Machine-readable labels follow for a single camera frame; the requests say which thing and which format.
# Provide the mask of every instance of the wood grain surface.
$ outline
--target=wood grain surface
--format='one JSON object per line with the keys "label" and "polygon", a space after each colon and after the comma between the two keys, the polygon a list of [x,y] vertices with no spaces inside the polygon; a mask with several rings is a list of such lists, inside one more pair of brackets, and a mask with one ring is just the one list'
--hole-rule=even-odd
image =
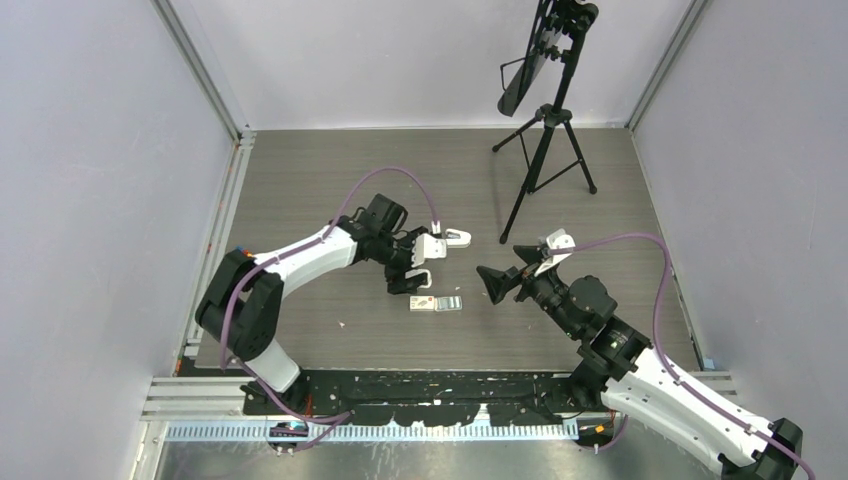
{"label": "wood grain surface", "polygon": [[[497,154],[491,146],[508,130],[334,130],[261,132],[250,157],[229,246],[274,250],[315,233],[356,181],[374,168],[412,170],[431,192],[443,228],[472,234],[466,249],[430,261],[426,294],[461,295],[463,310],[410,312],[407,296],[386,293],[382,267],[362,262],[302,287],[282,307],[277,339],[303,367],[396,369],[544,369],[577,366],[577,344],[532,302],[493,306],[477,265],[520,265],[514,244],[565,228],[588,242],[623,232],[657,233],[657,221],[630,134],[623,129],[577,130],[598,186],[590,195],[579,168],[526,197],[508,245],[498,244],[526,173],[516,139]],[[535,149],[541,130],[526,135]],[[574,160],[563,129],[552,142],[541,179]],[[382,193],[405,206],[406,227],[429,225],[423,195],[401,174],[370,180],[348,213]],[[651,310],[662,254],[643,240],[581,252],[560,267],[563,281],[592,274],[618,301],[617,314],[651,336]],[[663,344],[687,369],[697,369],[677,292],[663,302]],[[218,344],[205,335],[198,366],[216,365]]]}

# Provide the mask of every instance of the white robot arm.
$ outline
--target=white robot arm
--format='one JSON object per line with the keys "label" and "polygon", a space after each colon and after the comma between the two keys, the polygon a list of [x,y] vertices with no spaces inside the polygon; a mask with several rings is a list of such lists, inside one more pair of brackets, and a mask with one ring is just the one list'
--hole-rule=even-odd
{"label": "white robot arm", "polygon": [[796,463],[770,440],[800,454],[803,433],[797,425],[748,412],[670,361],[666,365],[645,335],[613,314],[617,303],[600,280],[586,276],[566,285],[559,279],[556,267],[570,255],[560,252],[575,246],[565,231],[540,243],[514,247],[528,264],[520,270],[480,266],[477,272],[493,303],[520,287],[515,301],[532,299],[569,338],[580,342],[583,362],[572,374],[572,397],[578,405],[603,405],[641,421],[722,478],[792,477]]}
{"label": "white robot arm", "polygon": [[411,232],[400,229],[408,213],[405,208],[376,195],[368,208],[353,217],[341,217],[328,235],[329,226],[300,242],[272,252],[252,255],[240,249],[225,255],[195,313],[195,321],[220,341],[226,302],[238,282],[256,265],[281,258],[324,238],[317,245],[298,251],[266,267],[245,287],[251,294],[239,300],[230,325],[227,347],[277,392],[285,392],[297,379],[300,367],[274,339],[281,302],[306,283],[332,270],[363,260],[385,267],[388,292],[415,293],[432,284],[429,270],[419,268],[426,260],[444,258],[448,248],[467,247],[471,236],[447,229],[435,234],[425,227]]}

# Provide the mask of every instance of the floor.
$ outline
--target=floor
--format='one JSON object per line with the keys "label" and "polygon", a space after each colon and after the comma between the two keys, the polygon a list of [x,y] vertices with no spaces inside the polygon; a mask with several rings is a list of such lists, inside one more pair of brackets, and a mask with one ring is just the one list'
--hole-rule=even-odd
{"label": "floor", "polygon": [[[498,369],[570,371],[580,362],[569,340],[532,302],[493,306],[475,267],[506,269],[520,260],[498,243],[526,172],[521,145],[497,154],[491,146],[508,130],[334,130],[261,132],[248,165],[229,246],[269,251],[320,229],[349,189],[370,170],[398,165],[412,170],[435,198],[443,228],[472,234],[467,249],[431,261],[432,295],[461,295],[463,310],[410,312],[403,296],[385,292],[382,267],[360,263],[332,272],[286,299],[277,338],[288,354],[311,368]],[[541,130],[526,135],[535,148]],[[624,129],[577,130],[598,186],[590,195],[579,169],[527,197],[509,244],[535,244],[558,228],[576,242],[609,235],[658,233],[656,216]],[[541,179],[571,163],[563,130],[551,145]],[[349,213],[382,193],[405,206],[406,228],[429,225],[420,191],[407,178],[387,173],[354,196]],[[592,274],[618,301],[617,314],[650,336],[651,310],[662,267],[653,244],[636,240],[581,252],[559,267],[563,281]],[[697,361],[673,289],[663,301],[663,345],[689,370]],[[198,366],[218,361],[208,335]]]}
{"label": "floor", "polygon": [[169,442],[157,480],[350,478],[422,480],[717,480],[662,435],[631,421],[615,448],[594,455],[570,442],[327,443],[294,456],[267,444]]}

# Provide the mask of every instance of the small card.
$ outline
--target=small card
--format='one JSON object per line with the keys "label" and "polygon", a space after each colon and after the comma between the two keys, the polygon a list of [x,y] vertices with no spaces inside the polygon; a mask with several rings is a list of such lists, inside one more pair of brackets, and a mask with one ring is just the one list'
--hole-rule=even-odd
{"label": "small card", "polygon": [[452,310],[462,310],[462,297],[454,295],[452,297],[436,298],[437,312],[450,312]]}
{"label": "small card", "polygon": [[411,312],[430,311],[436,309],[436,299],[434,297],[416,296],[409,297],[409,310]]}

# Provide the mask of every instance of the tripod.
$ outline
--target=tripod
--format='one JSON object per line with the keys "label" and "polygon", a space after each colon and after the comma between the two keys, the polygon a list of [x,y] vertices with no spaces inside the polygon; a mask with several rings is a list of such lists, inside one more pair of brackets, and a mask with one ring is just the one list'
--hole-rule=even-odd
{"label": "tripod", "polygon": [[[570,35],[572,37],[570,50],[568,52],[562,52],[561,54],[559,54],[559,52],[554,53],[554,55],[559,55],[562,58],[565,65],[563,66],[562,79],[560,80],[559,89],[557,90],[553,105],[549,103],[542,105],[538,110],[536,110],[536,114],[530,121],[522,125],[521,128],[510,134],[510,136],[506,137],[502,142],[492,147],[492,151],[497,152],[501,149],[501,147],[514,140],[515,137],[520,137],[521,147],[524,150],[524,161],[527,163],[527,175],[524,177],[524,183],[521,184],[521,191],[518,194],[518,198],[515,199],[515,205],[512,207],[512,213],[509,214],[509,220],[506,222],[506,227],[504,227],[504,231],[501,234],[501,244],[506,243],[509,238],[509,232],[512,230],[515,217],[518,216],[518,210],[521,208],[521,202],[524,200],[524,195],[532,195],[533,193],[538,192],[542,189],[542,187],[553,182],[559,178],[560,175],[571,170],[575,166],[580,165],[580,168],[583,170],[586,182],[589,183],[589,193],[594,195],[598,192],[598,187],[596,187],[595,183],[592,181],[592,175],[589,173],[589,167],[586,165],[586,160],[583,158],[583,152],[580,151],[580,145],[577,143],[577,137],[574,135],[574,129],[571,128],[571,111],[562,108],[562,104],[565,101],[565,95],[568,92],[568,86],[571,83],[571,78],[574,76],[574,71],[577,68],[577,60],[580,57],[580,51],[583,48],[583,40],[585,38],[585,29],[575,30],[577,31],[571,32]],[[541,121],[544,121],[544,133],[542,133],[542,139],[539,140],[539,146],[536,147],[536,153],[533,155],[533,161],[530,162],[527,157],[527,149],[524,145],[523,134],[527,131],[527,129]],[[577,155],[577,160],[554,174],[551,178],[542,182],[540,185],[537,185],[537,182],[539,181],[539,174],[541,173],[542,166],[545,163],[545,156],[548,153],[548,147],[550,146],[551,139],[554,136],[554,129],[560,124],[565,127],[568,139],[571,141],[571,146],[574,148],[574,153]]]}

